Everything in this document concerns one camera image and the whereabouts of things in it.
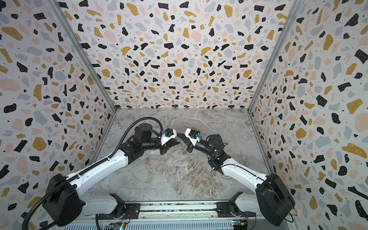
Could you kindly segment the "aluminium corner post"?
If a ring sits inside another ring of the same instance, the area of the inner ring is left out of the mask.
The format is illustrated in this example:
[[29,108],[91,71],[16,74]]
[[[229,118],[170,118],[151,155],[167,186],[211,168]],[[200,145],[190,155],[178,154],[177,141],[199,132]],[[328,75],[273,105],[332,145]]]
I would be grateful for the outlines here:
[[283,48],[283,45],[288,37],[288,34],[290,33],[290,31],[292,30],[292,26],[295,23],[295,20],[297,18],[297,16],[299,15],[299,12],[301,10],[301,8],[303,7],[305,1],[303,0],[296,0],[292,7],[291,7],[291,11],[290,14],[286,20],[285,26],[280,34],[280,37],[273,49],[273,52],[270,56],[270,59],[267,63],[267,66],[262,74],[262,77],[257,85],[257,89],[254,93],[254,96],[250,102],[250,105],[247,109],[248,113],[250,114],[252,112],[252,110],[255,108],[256,103],[257,103],[257,99],[261,94],[263,85],[268,77],[268,75],[271,73],[273,65],[275,64],[276,60],[278,59],[279,54],[281,53],[281,50]]
[[77,39],[77,36],[75,35],[75,32],[73,31],[71,25],[68,23],[68,20],[66,16],[64,15],[62,9],[59,6],[58,1],[47,1],[48,6],[51,8],[53,14],[55,15],[56,19],[60,23],[61,28],[64,30],[66,36],[69,38],[72,46],[74,47],[76,53],[79,55],[82,63],[84,64],[87,71],[90,73],[92,79],[97,85],[97,88],[101,92],[103,99],[107,106],[115,113],[117,111],[116,107],[113,105],[113,102],[104,88],[101,80],[99,79],[94,67],[92,66],[92,63],[88,59],[86,53],[84,52],[79,40]]

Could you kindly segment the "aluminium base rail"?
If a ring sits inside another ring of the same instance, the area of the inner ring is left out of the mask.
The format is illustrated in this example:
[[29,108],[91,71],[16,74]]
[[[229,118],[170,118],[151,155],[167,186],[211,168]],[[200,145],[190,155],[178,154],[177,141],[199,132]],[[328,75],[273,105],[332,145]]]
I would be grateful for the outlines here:
[[[112,230],[111,223],[129,221],[125,230],[233,230],[232,222],[244,218],[219,218],[215,211],[217,202],[205,201],[161,201],[127,202],[140,203],[138,219],[99,220],[95,215],[80,217],[65,230]],[[248,219],[248,230],[301,230],[301,223],[292,213],[280,226],[269,223],[261,214]]]

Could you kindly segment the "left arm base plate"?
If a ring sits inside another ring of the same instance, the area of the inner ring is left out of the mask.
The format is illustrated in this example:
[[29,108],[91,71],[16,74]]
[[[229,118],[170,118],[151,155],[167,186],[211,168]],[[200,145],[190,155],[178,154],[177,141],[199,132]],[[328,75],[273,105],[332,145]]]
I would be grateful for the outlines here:
[[110,214],[99,214],[99,220],[132,220],[138,219],[140,214],[140,203],[118,204]]

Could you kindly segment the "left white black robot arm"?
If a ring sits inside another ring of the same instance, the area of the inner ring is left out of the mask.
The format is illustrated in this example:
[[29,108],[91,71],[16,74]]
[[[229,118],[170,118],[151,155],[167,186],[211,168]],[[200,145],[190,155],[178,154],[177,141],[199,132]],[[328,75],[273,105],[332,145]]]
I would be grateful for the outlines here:
[[50,180],[47,191],[63,182],[66,185],[48,197],[42,206],[59,227],[66,226],[81,216],[102,214],[114,219],[122,218],[127,214],[126,205],[117,194],[88,199],[83,198],[84,194],[111,173],[133,163],[145,151],[157,149],[163,155],[179,143],[176,130],[168,128],[156,132],[151,124],[142,123],[135,127],[133,136],[118,145],[116,153],[66,177],[55,175]]

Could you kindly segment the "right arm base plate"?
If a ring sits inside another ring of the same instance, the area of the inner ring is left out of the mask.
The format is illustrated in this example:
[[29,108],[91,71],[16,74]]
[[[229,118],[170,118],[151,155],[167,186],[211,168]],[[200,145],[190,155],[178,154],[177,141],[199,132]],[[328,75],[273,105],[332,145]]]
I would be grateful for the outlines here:
[[219,218],[246,218],[246,217],[255,217],[255,213],[253,212],[242,212],[240,211],[234,202],[224,201],[217,202],[215,211],[218,214]]

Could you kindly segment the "left aluminium corner post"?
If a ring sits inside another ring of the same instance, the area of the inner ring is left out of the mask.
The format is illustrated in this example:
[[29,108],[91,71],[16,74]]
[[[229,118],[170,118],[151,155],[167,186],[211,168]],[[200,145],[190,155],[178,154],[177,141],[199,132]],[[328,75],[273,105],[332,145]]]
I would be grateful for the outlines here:
[[92,66],[92,63],[88,59],[86,53],[84,52],[79,40],[77,39],[77,36],[75,35],[75,32],[73,31],[71,25],[68,23],[68,20],[66,16],[64,15],[62,9],[59,6],[58,1],[47,1],[48,6],[51,8],[53,14],[55,15],[56,19],[60,23],[61,28],[64,30],[66,36],[69,38],[72,46],[74,47],[76,53],[79,55],[82,63],[84,64],[87,71],[90,73],[92,79],[97,85],[97,88],[101,92],[103,99],[107,106],[115,113],[117,111],[116,107],[113,105],[113,102],[104,88],[101,80],[99,79],[94,67]]

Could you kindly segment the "right aluminium corner post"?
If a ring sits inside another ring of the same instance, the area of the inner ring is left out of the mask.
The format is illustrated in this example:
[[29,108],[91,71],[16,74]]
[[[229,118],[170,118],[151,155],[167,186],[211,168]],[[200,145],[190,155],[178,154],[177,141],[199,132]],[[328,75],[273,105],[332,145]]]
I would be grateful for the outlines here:
[[257,89],[254,93],[254,96],[250,102],[250,105],[247,109],[248,113],[250,114],[252,112],[252,110],[255,108],[256,103],[257,103],[257,99],[261,94],[263,85],[268,77],[268,75],[271,73],[273,65],[275,64],[276,60],[278,59],[279,54],[281,53],[281,50],[283,48],[283,45],[288,37],[288,34],[290,33],[290,31],[292,30],[292,26],[295,23],[295,20],[297,18],[297,16],[299,15],[299,12],[301,10],[301,8],[303,7],[305,1],[303,0],[296,0],[292,7],[291,7],[291,11],[290,14],[286,20],[285,26],[280,34],[280,37],[273,49],[273,52],[270,56],[270,59],[267,63],[267,66],[262,74],[262,77],[257,85]]

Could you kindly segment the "electronics board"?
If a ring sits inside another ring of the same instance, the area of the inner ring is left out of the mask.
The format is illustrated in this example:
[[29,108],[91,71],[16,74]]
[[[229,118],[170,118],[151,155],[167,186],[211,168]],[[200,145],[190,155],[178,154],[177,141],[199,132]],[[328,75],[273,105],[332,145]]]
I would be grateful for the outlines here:
[[110,225],[112,226],[112,230],[125,230],[128,224],[129,221],[120,221],[111,223]]
[[248,230],[248,219],[234,220],[232,226],[234,230]]

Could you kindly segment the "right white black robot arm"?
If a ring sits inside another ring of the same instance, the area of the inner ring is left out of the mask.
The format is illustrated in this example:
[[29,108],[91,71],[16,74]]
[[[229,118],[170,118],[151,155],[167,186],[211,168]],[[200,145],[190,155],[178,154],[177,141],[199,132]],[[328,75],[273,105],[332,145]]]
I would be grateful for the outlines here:
[[238,192],[218,213],[241,217],[247,212],[261,214],[269,223],[280,226],[295,207],[295,201],[281,178],[271,173],[256,172],[237,162],[225,151],[226,143],[219,134],[210,135],[205,140],[199,131],[188,129],[178,138],[187,145],[187,152],[200,151],[207,155],[210,167],[222,175],[240,182],[254,195]]

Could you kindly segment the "left electronics board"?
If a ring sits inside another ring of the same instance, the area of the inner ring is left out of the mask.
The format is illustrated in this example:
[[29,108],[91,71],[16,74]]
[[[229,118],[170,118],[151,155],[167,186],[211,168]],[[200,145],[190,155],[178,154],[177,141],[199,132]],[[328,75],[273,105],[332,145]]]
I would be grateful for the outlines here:
[[129,221],[120,221],[111,223],[110,225],[112,226],[112,230],[125,230],[128,224]]

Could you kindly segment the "right electronics board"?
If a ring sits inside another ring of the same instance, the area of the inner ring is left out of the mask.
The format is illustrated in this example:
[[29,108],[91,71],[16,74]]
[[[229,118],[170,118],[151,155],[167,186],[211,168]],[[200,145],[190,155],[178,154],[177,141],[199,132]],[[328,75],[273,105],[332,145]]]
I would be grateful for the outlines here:
[[232,226],[234,230],[248,230],[248,219],[234,220]]

